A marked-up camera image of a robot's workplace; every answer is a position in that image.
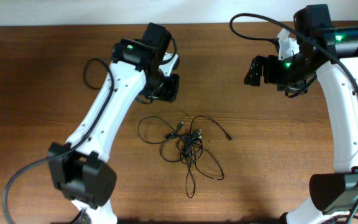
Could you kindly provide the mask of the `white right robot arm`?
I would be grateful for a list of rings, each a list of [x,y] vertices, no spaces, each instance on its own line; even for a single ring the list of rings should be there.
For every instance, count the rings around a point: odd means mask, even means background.
[[[334,141],[334,171],[315,174],[310,196],[280,223],[350,223],[358,214],[358,27],[335,27],[325,4],[295,13],[273,39],[277,54],[252,60],[244,82],[271,83],[287,97],[319,82]]]

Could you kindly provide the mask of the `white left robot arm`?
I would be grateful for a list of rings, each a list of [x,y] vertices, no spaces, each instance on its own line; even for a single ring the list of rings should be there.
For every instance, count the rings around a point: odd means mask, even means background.
[[[141,39],[122,39],[112,50],[107,76],[84,120],[65,144],[47,152],[53,186],[79,210],[73,223],[117,223],[109,201],[117,175],[108,166],[115,135],[134,100],[175,101],[179,64],[164,27],[150,23]]]

